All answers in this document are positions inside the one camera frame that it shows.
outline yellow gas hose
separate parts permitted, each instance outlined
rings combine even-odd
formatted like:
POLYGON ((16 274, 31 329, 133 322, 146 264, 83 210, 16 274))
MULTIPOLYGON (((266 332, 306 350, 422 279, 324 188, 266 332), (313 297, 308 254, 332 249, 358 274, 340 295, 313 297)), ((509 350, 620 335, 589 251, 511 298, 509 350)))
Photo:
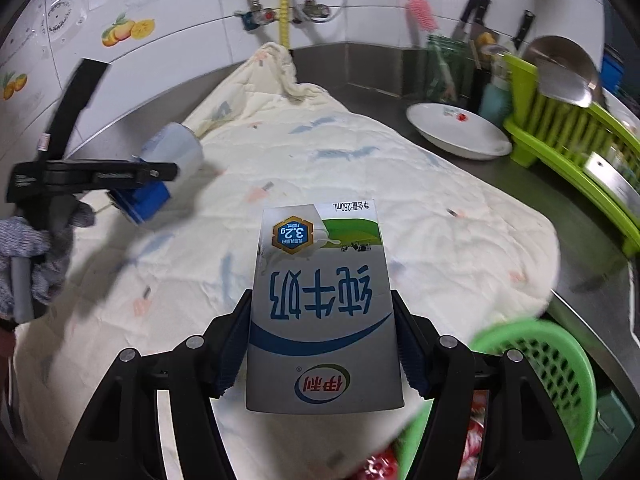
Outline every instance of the yellow gas hose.
POLYGON ((289 48, 289 0, 280 0, 280 44, 289 48))

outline gray knit glove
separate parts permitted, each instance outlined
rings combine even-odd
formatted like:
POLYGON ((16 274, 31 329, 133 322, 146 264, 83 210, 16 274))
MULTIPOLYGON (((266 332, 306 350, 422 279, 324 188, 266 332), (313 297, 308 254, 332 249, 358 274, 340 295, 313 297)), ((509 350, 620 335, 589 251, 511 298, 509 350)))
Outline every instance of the gray knit glove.
POLYGON ((36 231, 22 217, 0 220, 0 317, 13 319, 14 297, 11 292, 11 257, 31 258, 46 254, 45 261, 33 268, 31 293, 49 304, 61 291, 69 268, 74 243, 73 227, 89 227, 95 222, 94 210, 83 202, 62 231, 51 234, 36 231))

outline quilted blanket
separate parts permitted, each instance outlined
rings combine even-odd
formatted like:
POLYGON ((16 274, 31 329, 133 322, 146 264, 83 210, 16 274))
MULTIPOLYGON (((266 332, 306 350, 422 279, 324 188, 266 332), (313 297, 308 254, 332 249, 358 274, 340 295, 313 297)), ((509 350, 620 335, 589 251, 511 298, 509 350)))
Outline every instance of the quilted blanket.
MULTIPOLYGON (((18 330, 21 416, 42 477, 56 477, 82 411, 118 352, 167 351, 230 312, 252 287, 265 207, 375 200, 392 288, 414 314, 463 342, 491 323, 546 305, 559 250, 541 214, 297 84, 270 43, 184 123, 203 168, 149 222, 130 224, 93 193, 94 228, 78 230, 64 292, 18 330)), ((212 402, 240 480, 329 480, 389 443, 423 406, 353 415, 287 416, 245 408, 244 365, 212 402)), ((170 480, 181 478, 168 398, 159 396, 170 480)))

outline blue and white carton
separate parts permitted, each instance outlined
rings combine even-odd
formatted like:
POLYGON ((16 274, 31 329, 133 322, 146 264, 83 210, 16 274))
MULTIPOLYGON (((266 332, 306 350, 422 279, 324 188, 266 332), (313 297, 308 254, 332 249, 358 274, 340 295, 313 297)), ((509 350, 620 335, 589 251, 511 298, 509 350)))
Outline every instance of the blue and white carton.
POLYGON ((404 406, 372 200, 265 209, 251 316, 249 410, 317 414, 404 406))

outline hexagonal badge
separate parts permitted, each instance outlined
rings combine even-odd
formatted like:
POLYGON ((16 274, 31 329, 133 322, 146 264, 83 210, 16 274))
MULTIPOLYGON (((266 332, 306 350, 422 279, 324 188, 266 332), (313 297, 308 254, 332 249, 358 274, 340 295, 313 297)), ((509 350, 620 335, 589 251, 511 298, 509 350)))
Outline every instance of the hexagonal badge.
POLYGON ((274 225, 271 245, 295 254, 314 242, 314 225, 297 216, 287 218, 274 225))

